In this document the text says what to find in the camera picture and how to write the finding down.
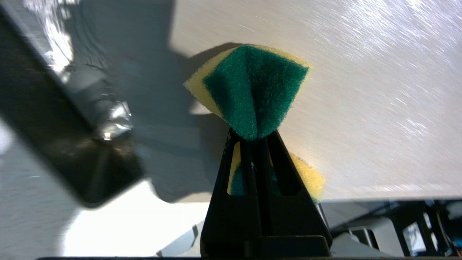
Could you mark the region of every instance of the sponge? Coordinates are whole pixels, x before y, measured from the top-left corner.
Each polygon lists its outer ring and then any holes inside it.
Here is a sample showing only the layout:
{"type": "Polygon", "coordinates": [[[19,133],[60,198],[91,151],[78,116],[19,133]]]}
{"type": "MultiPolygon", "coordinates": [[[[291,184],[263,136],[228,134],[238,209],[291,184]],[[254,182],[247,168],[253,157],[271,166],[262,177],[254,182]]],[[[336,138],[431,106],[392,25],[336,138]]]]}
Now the sponge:
{"type": "MultiPolygon", "coordinates": [[[[243,181],[242,181],[242,168],[241,168],[241,156],[240,156],[240,143],[236,143],[234,146],[233,157],[231,161],[230,178],[228,182],[227,193],[234,196],[243,195],[243,181]]],[[[321,201],[322,192],[324,191],[324,185],[326,179],[317,170],[310,167],[305,161],[290,153],[290,157],[295,165],[295,168],[300,175],[300,179],[305,185],[306,189],[310,193],[314,203],[321,201]]],[[[271,175],[273,180],[273,192],[276,195],[280,195],[279,188],[277,186],[276,174],[271,167],[271,175]]]]}
{"type": "MultiPolygon", "coordinates": [[[[279,127],[309,71],[305,61],[289,53],[265,46],[242,45],[207,61],[184,85],[239,136],[255,140],[279,127]]],[[[291,154],[291,158],[308,192],[319,201],[324,177],[295,155],[291,154]]],[[[228,193],[242,194],[239,143],[231,161],[228,193]]]]}

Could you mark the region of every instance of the black plastic holder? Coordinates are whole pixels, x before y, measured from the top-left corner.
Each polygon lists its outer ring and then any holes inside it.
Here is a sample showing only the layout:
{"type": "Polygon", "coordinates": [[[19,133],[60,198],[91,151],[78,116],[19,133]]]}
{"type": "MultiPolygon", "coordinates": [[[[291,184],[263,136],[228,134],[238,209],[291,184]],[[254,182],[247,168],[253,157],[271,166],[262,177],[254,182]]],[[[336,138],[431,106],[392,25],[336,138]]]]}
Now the black plastic holder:
{"type": "Polygon", "coordinates": [[[332,236],[277,131],[246,141],[230,129],[201,235],[211,258],[330,256],[332,236]],[[227,193],[240,142],[243,195],[227,193]],[[280,194],[275,194],[271,166],[280,194]]]}

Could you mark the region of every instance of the green sponge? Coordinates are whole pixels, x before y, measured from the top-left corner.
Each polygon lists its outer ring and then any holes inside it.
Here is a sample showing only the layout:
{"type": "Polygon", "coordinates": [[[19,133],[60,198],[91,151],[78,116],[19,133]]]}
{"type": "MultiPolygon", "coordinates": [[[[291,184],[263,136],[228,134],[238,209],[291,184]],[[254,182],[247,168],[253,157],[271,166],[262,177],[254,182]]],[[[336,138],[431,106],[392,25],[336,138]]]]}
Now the green sponge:
{"type": "Polygon", "coordinates": [[[308,65],[288,53],[253,45],[227,51],[219,59],[199,69],[186,87],[194,94],[195,83],[202,83],[214,104],[207,105],[201,93],[196,98],[216,114],[218,109],[218,115],[244,139],[274,132],[306,79],[308,65]]]}

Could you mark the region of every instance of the glossy black object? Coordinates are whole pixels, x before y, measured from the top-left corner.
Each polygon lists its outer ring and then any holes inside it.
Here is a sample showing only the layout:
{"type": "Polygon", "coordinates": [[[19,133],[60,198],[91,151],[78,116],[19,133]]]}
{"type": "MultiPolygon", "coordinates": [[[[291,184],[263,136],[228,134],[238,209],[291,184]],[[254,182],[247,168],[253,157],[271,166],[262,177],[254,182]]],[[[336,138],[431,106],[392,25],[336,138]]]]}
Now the glossy black object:
{"type": "Polygon", "coordinates": [[[329,256],[331,244],[332,237],[279,133],[250,142],[230,129],[202,230],[202,256],[329,256]],[[227,193],[237,142],[241,147],[243,196],[227,193]],[[270,157],[280,194],[272,187],[270,157]]]}
{"type": "Polygon", "coordinates": [[[60,81],[1,6],[0,59],[2,118],[84,206],[104,203],[142,176],[130,134],[96,140],[60,81]]]}

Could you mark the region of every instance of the scrub sponge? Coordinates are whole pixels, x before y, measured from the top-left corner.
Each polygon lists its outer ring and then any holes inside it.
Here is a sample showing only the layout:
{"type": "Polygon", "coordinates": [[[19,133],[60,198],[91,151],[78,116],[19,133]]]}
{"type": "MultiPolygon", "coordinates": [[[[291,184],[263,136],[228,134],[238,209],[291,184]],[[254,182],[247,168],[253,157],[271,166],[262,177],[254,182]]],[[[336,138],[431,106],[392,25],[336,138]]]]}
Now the scrub sponge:
{"type": "MultiPolygon", "coordinates": [[[[184,85],[239,136],[255,140],[279,127],[309,70],[306,62],[281,50],[242,45],[207,61],[184,85]]],[[[295,155],[291,158],[308,192],[319,201],[324,177],[295,155]]],[[[239,143],[233,152],[228,193],[242,194],[239,143]]]]}

